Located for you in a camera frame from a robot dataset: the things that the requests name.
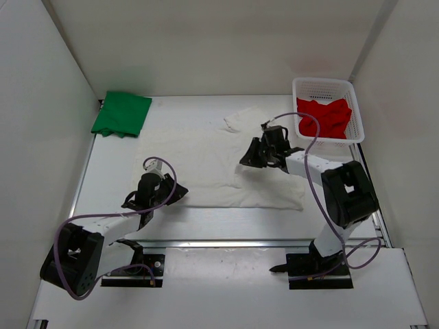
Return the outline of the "white t shirt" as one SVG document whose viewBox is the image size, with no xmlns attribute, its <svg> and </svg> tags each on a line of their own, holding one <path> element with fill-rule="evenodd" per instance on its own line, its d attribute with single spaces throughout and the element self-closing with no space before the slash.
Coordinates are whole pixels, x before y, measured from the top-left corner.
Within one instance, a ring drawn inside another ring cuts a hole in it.
<svg viewBox="0 0 439 329">
<path fill-rule="evenodd" d="M 268 112 L 251 107 L 224 118 L 222 127 L 148 128 L 141 132 L 131 188 L 144 174 L 143 161 L 157 156 L 175 169 L 188 189 L 180 206 L 201 208 L 278 208 L 303 210 L 305 185 L 279 169 L 239 163 L 251 140 L 262 134 Z"/>
</svg>

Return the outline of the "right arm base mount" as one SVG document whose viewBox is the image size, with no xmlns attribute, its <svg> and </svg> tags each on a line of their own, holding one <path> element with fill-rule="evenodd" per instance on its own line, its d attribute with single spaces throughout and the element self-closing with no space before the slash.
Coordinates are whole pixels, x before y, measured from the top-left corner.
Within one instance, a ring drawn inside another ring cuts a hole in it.
<svg viewBox="0 0 439 329">
<path fill-rule="evenodd" d="M 287 273 L 289 290 L 352 289 L 353 281 L 342 252 L 322 257 L 311 242 L 307 253 L 288 253 L 286 263 L 275 265 L 272 273 Z"/>
</svg>

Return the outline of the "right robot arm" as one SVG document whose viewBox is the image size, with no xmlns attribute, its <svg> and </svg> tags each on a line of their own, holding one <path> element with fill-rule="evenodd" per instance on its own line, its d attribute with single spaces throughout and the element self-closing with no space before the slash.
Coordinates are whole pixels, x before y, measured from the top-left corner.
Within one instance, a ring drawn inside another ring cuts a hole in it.
<svg viewBox="0 0 439 329">
<path fill-rule="evenodd" d="M 252 139 L 239 162 L 247 167 L 277 168 L 298 175 L 307 179 L 311 190 L 322 187 L 324 198 L 317 195 L 314 198 L 326 221 L 324 229 L 300 260 L 271 269 L 274 273 L 288 271 L 299 280 L 318 278 L 346 264 L 347 240 L 379 205 L 372 183 L 359 162 L 336 162 L 313 156 L 308 148 L 291 147 L 287 137 L 287 128 L 264 125 L 262 137 Z"/>
</svg>

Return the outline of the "green t shirt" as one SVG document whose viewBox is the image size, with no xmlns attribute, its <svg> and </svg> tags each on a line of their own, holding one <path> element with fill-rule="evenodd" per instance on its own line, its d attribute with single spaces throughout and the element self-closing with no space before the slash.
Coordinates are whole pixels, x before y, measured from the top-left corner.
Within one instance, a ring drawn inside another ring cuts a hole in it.
<svg viewBox="0 0 439 329">
<path fill-rule="evenodd" d="M 152 98 L 120 91 L 108 91 L 91 128 L 92 134 L 137 138 L 141 133 Z"/>
</svg>

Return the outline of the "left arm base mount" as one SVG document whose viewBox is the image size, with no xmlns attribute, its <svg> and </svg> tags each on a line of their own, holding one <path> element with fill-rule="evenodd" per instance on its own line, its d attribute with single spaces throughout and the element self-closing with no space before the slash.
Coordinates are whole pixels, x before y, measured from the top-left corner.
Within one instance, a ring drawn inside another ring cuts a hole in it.
<svg viewBox="0 0 439 329">
<path fill-rule="evenodd" d="M 104 264 L 109 272 L 101 286 L 112 288 L 161 288 L 165 272 L 165 251 L 154 251 L 139 242 L 119 239 L 109 246 Z"/>
</svg>

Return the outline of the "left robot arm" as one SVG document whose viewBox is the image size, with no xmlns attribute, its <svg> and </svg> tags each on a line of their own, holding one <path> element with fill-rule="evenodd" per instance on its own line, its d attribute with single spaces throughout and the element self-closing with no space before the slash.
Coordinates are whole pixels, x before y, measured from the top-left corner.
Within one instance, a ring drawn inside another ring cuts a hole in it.
<svg viewBox="0 0 439 329">
<path fill-rule="evenodd" d="M 145 173 L 122 203 L 123 214 L 78 217 L 60 228 L 40 269 L 40 278 L 72 292 L 79 300 L 96 281 L 113 271 L 148 273 L 143 248 L 126 235 L 142 230 L 154 210 L 180 201 L 188 189 L 170 174 Z"/>
</svg>

